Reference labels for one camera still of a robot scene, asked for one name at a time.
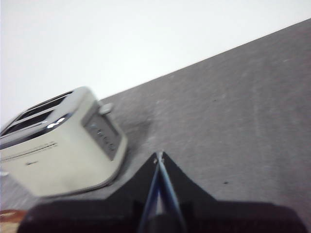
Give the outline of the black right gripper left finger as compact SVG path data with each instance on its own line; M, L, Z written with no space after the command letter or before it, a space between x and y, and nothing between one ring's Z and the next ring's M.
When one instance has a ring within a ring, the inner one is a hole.
M19 233L134 232L157 166L153 153L124 185L105 199L55 200L31 208Z

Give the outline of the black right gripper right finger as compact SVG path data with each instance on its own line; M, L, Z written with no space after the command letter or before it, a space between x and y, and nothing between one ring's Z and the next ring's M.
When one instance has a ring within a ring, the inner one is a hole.
M197 185L165 152L161 165L189 233L306 233L293 209L269 202L218 200Z

